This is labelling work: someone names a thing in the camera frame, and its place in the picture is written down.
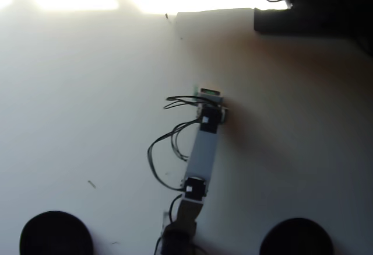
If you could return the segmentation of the white gripper with motor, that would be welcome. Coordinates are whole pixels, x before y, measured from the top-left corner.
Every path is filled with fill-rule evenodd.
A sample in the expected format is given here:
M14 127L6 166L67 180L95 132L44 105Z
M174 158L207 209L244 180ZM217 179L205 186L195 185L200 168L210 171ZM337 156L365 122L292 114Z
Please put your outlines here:
M203 99L196 100L198 102L198 107L203 107L203 105L210 105L210 102L214 102L215 105L218 105L221 109L224 109L223 105L223 97L221 92L217 90L211 90L207 88L198 88L197 92L195 93L195 96L202 97Z

